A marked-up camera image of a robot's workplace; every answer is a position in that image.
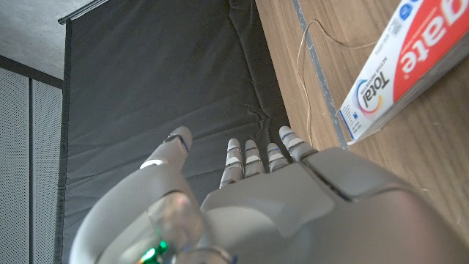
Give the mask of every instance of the thin wire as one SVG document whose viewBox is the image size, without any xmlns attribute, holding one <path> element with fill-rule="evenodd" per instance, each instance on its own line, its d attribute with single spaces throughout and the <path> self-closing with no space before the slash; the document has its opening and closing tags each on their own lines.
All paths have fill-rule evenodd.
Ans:
<svg viewBox="0 0 469 264">
<path fill-rule="evenodd" d="M 298 55 L 297 55 L 297 58 L 296 58 L 296 73 L 297 73 L 297 76 L 298 76 L 298 79 L 300 80 L 300 83 L 301 83 L 301 86 L 303 88 L 303 91 L 306 95 L 306 102 L 308 103 L 308 119 L 306 120 L 306 126 L 307 126 L 307 132 L 308 132 L 308 139 L 309 139 L 309 143 L 311 145 L 313 145 L 313 133 L 312 133 L 312 129 L 311 129 L 311 101 L 309 99 L 309 95 L 308 95 L 308 90 L 306 89 L 306 85 L 305 85 L 305 81 L 304 81 L 304 74 L 303 75 L 300 75 L 300 54 L 301 54 L 301 48 L 303 47 L 303 43 L 305 42 L 305 38 L 306 38 L 306 33 L 308 32 L 308 29 L 309 29 L 309 26 L 313 23 L 313 22 L 316 22 L 320 25 L 320 28 L 322 30 L 322 32 L 328 36 L 328 38 L 332 41 L 334 41 L 335 43 L 337 43 L 338 45 L 344 47 L 344 48 L 348 48 L 348 49 L 352 49 L 352 50 L 355 50 L 355 49 L 359 49 L 359 48 L 365 48 L 365 47 L 368 47 L 368 46 L 371 46 L 371 45 L 374 45 L 377 43 L 377 41 L 373 41 L 371 43 L 367 43 L 367 44 L 364 44 L 364 45 L 348 45 L 346 43 L 343 43 L 342 41 L 340 40 L 337 40 L 336 38 L 332 37 L 325 29 L 324 29 L 324 26 L 322 26 L 321 22 L 318 21 L 317 19 L 314 19 L 313 21 L 310 21 L 308 23 L 308 25 L 306 26 L 304 32 L 303 32 L 303 37 L 301 38 L 301 43 L 300 43 L 300 48 L 298 49 Z"/>
<path fill-rule="evenodd" d="M 344 43 L 344 42 L 342 42 L 342 41 L 340 41 L 340 40 L 337 40 L 335 37 L 332 37 L 332 36 L 329 34 L 329 32 L 327 32 L 327 31 L 325 30 L 325 28 L 324 28 L 324 26 L 322 25 L 321 21 L 318 21 L 317 19 L 313 19 L 313 21 L 311 21 L 311 22 L 309 22 L 309 23 L 313 23 L 313 22 L 316 22 L 316 23 L 320 26 L 321 31 L 322 31 L 326 36 L 328 36 L 328 38 L 329 38 L 330 40 L 334 41 L 335 43 L 339 44 L 340 46 L 342 46 L 342 47 L 344 47 L 344 48 L 348 48 L 348 49 L 354 50 L 354 49 L 359 49 L 359 48 L 365 48 L 365 47 L 374 45 L 374 44 L 376 44 L 376 43 L 378 42 L 377 40 L 375 40 L 375 41 L 373 41 L 373 42 L 370 42 L 370 43 L 367 43 L 367 44 L 363 44 L 363 45 L 349 45 L 349 44 Z"/>
<path fill-rule="evenodd" d="M 306 90 L 305 82 L 304 82 L 304 74 L 300 76 L 300 54 L 301 54 L 301 48 L 303 47 L 303 43 L 305 41 L 306 33 L 308 32 L 309 26 L 312 24 L 312 22 L 309 22 L 308 26 L 306 26 L 305 31 L 303 32 L 303 37 L 301 38 L 301 44 L 300 44 L 300 49 L 298 50 L 298 55 L 296 57 L 296 73 L 298 76 L 298 79 L 300 79 L 301 86 L 303 87 L 303 91 L 305 92 L 306 95 L 306 102 L 308 103 L 308 119 L 306 120 L 306 130 L 308 131 L 308 139 L 309 139 L 309 144 L 313 145 L 313 134 L 311 131 L 311 102 L 309 100 L 309 95 L 308 95 L 308 90 Z"/>
</svg>

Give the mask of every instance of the toothpaste tube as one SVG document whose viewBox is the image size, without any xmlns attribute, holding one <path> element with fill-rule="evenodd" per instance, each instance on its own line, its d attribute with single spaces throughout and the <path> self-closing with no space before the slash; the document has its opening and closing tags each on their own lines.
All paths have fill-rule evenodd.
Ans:
<svg viewBox="0 0 469 264">
<path fill-rule="evenodd" d="M 469 0 L 404 0 L 339 113 L 353 144 L 380 130 L 469 54 Z"/>
</svg>

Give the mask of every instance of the black backdrop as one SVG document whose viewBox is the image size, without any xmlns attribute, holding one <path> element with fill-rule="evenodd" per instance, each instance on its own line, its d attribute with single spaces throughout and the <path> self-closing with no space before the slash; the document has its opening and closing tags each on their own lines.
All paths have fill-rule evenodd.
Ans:
<svg viewBox="0 0 469 264">
<path fill-rule="evenodd" d="M 218 187 L 232 137 L 280 144 L 288 125 L 254 0 L 110 0 L 67 22 L 54 259 L 89 209 L 180 125 L 197 199 Z"/>
</svg>

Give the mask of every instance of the wooden table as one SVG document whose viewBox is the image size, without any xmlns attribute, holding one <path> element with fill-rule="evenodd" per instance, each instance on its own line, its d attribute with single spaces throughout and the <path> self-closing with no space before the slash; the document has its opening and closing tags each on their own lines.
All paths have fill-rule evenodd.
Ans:
<svg viewBox="0 0 469 264">
<path fill-rule="evenodd" d="M 256 0 L 293 130 L 319 150 L 342 146 L 339 109 L 399 0 Z M 311 23 L 311 49 L 297 55 Z M 469 58 L 350 151 L 413 184 L 469 243 Z"/>
</svg>

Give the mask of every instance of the colgate logo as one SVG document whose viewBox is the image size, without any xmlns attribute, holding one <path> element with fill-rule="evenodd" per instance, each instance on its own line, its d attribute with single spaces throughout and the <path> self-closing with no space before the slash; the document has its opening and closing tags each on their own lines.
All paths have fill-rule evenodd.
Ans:
<svg viewBox="0 0 469 264">
<path fill-rule="evenodd" d="M 411 88 L 469 28 L 469 0 L 427 0 L 410 26 L 399 56 L 394 102 Z"/>
</svg>

